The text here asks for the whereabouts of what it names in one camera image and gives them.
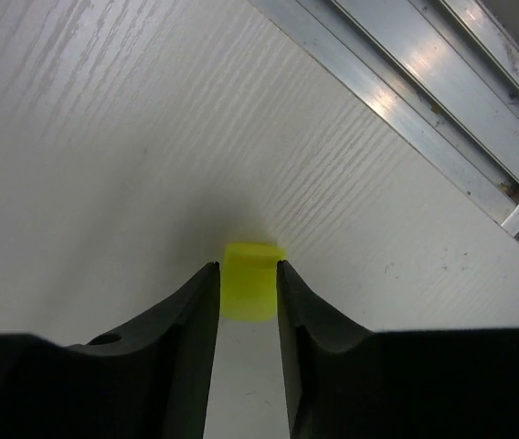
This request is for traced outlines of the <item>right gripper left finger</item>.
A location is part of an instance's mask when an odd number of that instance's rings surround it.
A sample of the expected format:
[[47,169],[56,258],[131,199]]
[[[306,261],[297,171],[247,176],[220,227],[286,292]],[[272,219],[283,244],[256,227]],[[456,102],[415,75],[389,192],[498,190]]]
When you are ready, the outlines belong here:
[[200,438],[219,266],[85,345],[0,334],[0,438]]

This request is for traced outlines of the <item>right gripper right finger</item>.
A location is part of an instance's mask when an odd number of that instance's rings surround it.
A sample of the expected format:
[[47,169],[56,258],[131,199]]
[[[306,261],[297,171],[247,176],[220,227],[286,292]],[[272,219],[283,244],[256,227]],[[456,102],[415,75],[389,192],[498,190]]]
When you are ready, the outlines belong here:
[[519,328],[375,332],[277,266],[293,438],[519,438]]

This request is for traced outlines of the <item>yellow highlighter cap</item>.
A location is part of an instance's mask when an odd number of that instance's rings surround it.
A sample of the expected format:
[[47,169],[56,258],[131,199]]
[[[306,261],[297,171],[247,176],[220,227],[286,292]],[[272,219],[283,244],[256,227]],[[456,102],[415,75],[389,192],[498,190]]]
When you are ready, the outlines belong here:
[[242,322],[264,322],[277,313],[277,265],[286,259],[279,246],[232,242],[220,264],[220,313]]

